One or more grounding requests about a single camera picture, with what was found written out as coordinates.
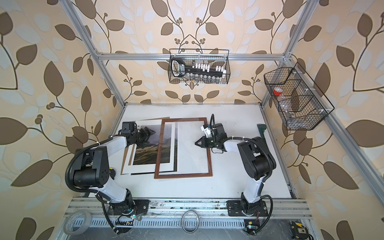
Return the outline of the white passe-partout mat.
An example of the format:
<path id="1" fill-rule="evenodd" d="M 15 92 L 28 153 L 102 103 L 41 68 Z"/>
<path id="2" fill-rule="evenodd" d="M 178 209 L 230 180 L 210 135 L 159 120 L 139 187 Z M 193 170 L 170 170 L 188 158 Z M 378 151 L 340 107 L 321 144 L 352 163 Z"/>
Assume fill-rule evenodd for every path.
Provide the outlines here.
<path id="1" fill-rule="evenodd" d="M 163 144 L 160 155 L 160 173 L 176 172 L 177 160 L 177 127 L 174 123 L 165 123 L 161 131 L 162 120 L 137 121 L 139 129 L 149 128 L 155 131 L 149 137 L 148 144 L 144 148 L 130 145 L 126 148 L 121 174 L 139 175 L 153 174 L 156 168 L 160 135 L 163 135 Z"/>

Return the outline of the brown wooden picture frame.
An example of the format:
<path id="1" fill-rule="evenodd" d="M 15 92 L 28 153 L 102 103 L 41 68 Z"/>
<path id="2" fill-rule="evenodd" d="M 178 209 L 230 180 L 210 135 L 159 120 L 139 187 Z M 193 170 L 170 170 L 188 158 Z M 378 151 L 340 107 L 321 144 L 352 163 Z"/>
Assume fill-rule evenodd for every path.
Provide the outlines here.
<path id="1" fill-rule="evenodd" d="M 209 149 L 195 145 L 200 135 L 200 127 L 207 123 L 206 118 L 163 119 L 160 128 L 155 179 L 202 178 L 213 175 Z M 176 172 L 161 171 L 161 158 L 165 142 L 165 127 L 171 125 L 170 160 L 177 161 Z"/>

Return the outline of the mountain landscape photo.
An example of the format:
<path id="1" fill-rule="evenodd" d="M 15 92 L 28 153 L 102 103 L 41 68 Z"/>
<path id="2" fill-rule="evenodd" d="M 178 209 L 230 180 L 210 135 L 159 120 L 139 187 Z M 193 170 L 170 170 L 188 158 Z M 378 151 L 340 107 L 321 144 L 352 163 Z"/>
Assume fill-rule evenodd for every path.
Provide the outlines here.
<path id="1" fill-rule="evenodd" d="M 161 169 L 168 171 L 171 167 L 177 168 L 177 133 L 178 129 L 175 124 L 166 123 L 164 130 L 161 131 L 161 124 L 141 125 L 140 128 L 151 132 L 147 140 L 135 150 L 133 165 L 155 165 L 160 146 L 160 134 L 163 134 L 163 142 L 161 149 Z"/>

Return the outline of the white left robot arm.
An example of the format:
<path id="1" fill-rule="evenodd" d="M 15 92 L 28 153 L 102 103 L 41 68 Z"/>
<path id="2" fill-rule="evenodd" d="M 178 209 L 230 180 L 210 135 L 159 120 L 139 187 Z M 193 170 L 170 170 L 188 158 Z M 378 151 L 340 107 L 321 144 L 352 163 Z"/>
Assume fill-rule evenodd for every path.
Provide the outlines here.
<path id="1" fill-rule="evenodd" d="M 155 133 L 148 127 L 139 129 L 135 122 L 124 122 L 117 135 L 76 150 L 65 172 L 68 188 L 78 193 L 94 193 L 102 207 L 109 205 L 114 215 L 146 214 L 150 201 L 135 201 L 131 191 L 114 180 L 116 172 L 110 168 L 109 157 L 133 145 L 148 146 L 149 138 Z"/>

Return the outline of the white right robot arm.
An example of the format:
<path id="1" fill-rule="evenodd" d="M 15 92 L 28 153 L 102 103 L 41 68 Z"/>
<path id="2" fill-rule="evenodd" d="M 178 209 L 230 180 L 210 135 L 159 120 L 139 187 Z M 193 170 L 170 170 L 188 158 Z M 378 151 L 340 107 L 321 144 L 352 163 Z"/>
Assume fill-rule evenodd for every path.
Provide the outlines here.
<path id="1" fill-rule="evenodd" d="M 230 217 L 267 217 L 273 211 L 273 200 L 262 195 L 262 190 L 276 168 L 266 141 L 261 137 L 228 137 L 222 124 L 205 124 L 201 127 L 204 136 L 195 145 L 204 149 L 218 149 L 222 153 L 239 153 L 249 178 L 239 200 L 227 201 Z"/>

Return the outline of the brown cardboard backing board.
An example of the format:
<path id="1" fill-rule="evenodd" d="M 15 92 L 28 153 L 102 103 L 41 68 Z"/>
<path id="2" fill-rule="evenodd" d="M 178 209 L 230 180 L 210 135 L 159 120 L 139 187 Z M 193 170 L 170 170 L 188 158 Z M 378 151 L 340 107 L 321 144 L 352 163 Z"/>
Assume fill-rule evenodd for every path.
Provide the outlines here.
<path id="1" fill-rule="evenodd" d="M 130 145 L 125 148 L 121 175 L 153 174 L 155 172 L 162 120 L 136 121 L 139 129 L 148 127 L 156 133 L 150 136 L 147 147 L 138 148 L 136 145 Z"/>

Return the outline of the black socket set holder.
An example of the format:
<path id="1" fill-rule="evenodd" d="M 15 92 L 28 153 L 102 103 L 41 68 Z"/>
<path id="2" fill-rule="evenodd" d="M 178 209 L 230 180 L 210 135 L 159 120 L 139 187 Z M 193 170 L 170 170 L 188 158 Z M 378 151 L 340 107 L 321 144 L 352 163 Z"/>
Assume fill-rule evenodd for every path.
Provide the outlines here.
<path id="1" fill-rule="evenodd" d="M 226 65 L 220 66 L 219 62 L 199 63 L 195 60 L 187 61 L 181 58 L 171 58 L 168 72 L 172 77 L 187 78 L 192 75 L 211 76 L 215 78 L 226 78 L 228 73 Z"/>

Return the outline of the red capped clear container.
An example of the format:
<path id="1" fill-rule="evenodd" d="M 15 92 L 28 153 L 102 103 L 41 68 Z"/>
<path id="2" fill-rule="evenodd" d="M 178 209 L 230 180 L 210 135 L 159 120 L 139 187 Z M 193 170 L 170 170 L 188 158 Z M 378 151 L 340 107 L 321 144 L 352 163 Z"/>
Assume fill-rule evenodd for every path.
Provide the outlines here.
<path id="1" fill-rule="evenodd" d="M 284 90 L 282 88 L 280 88 L 280 87 L 275 87 L 273 89 L 274 96 L 276 96 L 277 98 L 278 97 L 283 97 L 284 96 L 283 92 L 284 92 Z"/>

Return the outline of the clear tape roll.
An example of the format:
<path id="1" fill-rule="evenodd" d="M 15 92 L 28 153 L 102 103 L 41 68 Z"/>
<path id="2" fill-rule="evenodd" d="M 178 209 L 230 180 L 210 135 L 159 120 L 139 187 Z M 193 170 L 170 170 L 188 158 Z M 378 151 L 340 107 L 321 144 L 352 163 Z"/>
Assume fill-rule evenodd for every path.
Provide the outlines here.
<path id="1" fill-rule="evenodd" d="M 76 220 L 79 217 L 83 217 L 83 223 L 80 225 L 80 227 L 77 230 L 74 230 L 74 225 Z M 68 218 L 66 218 L 64 222 L 63 231 L 66 235 L 81 235 L 83 234 L 92 223 L 92 215 L 88 211 L 79 210 L 74 213 L 71 213 Z"/>

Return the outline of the yellow black tape measure right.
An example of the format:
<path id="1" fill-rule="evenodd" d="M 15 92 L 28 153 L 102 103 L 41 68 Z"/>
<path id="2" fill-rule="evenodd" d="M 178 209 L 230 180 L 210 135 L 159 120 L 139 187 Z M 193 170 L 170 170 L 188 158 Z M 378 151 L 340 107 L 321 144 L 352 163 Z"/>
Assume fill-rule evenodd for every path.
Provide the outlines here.
<path id="1" fill-rule="evenodd" d="M 308 229 L 299 222 L 290 222 L 292 238 L 294 240 L 308 240 L 310 234 Z"/>

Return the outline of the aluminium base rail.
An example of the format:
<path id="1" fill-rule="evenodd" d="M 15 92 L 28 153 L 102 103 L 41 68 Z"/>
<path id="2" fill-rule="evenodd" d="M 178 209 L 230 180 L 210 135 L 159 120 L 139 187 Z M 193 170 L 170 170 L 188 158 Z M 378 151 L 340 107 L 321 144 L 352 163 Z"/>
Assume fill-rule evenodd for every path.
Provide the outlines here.
<path id="1" fill-rule="evenodd" d="M 242 229 L 247 222 L 262 223 L 267 217 L 230 217 L 227 201 L 237 199 L 148 199 L 149 209 L 146 214 L 138 215 L 135 220 L 122 215 L 114 215 L 112 208 L 106 206 L 112 223 L 125 228 L 229 228 Z M 305 200 L 274 199 L 272 220 L 313 219 Z"/>

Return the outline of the aluminium cage frame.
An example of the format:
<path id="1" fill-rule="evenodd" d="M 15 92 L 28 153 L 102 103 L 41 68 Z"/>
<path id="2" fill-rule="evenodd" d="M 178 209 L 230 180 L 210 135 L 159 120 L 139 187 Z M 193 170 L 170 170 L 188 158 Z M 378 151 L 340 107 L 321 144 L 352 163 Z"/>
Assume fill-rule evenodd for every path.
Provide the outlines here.
<path id="1" fill-rule="evenodd" d="M 91 54 L 91 57 L 96 61 L 97 67 L 102 72 L 105 77 L 108 86 L 112 88 L 112 92 L 117 94 L 118 103 L 125 107 L 125 101 L 119 91 L 119 88 L 114 83 L 111 74 L 108 72 L 104 61 L 107 60 L 125 60 L 125 61 L 160 61 L 167 60 L 169 54 L 115 54 L 115 53 L 100 53 L 95 47 L 92 39 L 88 35 L 88 32 L 83 25 L 83 22 L 80 19 L 80 16 L 75 10 L 75 5 L 72 1 L 60 1 L 62 8 L 67 14 L 68 18 L 74 25 L 76 31 L 79 33 L 87 51 Z M 280 61 L 282 64 L 285 64 L 289 67 L 295 65 L 291 56 L 294 52 L 296 46 L 295 40 L 299 37 L 299 34 L 304 29 L 305 25 L 310 20 L 312 14 L 315 11 L 318 1 L 309 1 L 305 6 L 303 15 L 300 17 L 297 28 L 295 29 L 291 40 L 287 46 L 287 49 L 283 54 L 229 54 L 227 57 L 230 61 Z M 356 165 L 357 169 L 360 171 L 364 180 L 371 188 L 372 192 L 375 194 L 377 199 L 381 204 L 384 203 L 384 178 L 380 175 L 379 171 L 371 163 L 368 156 L 364 151 L 358 146 L 358 144 L 353 139 L 352 135 L 349 134 L 346 127 L 343 126 L 341 121 L 337 118 L 336 113 L 329 113 L 328 116 L 324 119 L 328 128 L 331 130 L 333 135 L 337 138 L 343 149 L 349 155 L 353 163 Z"/>

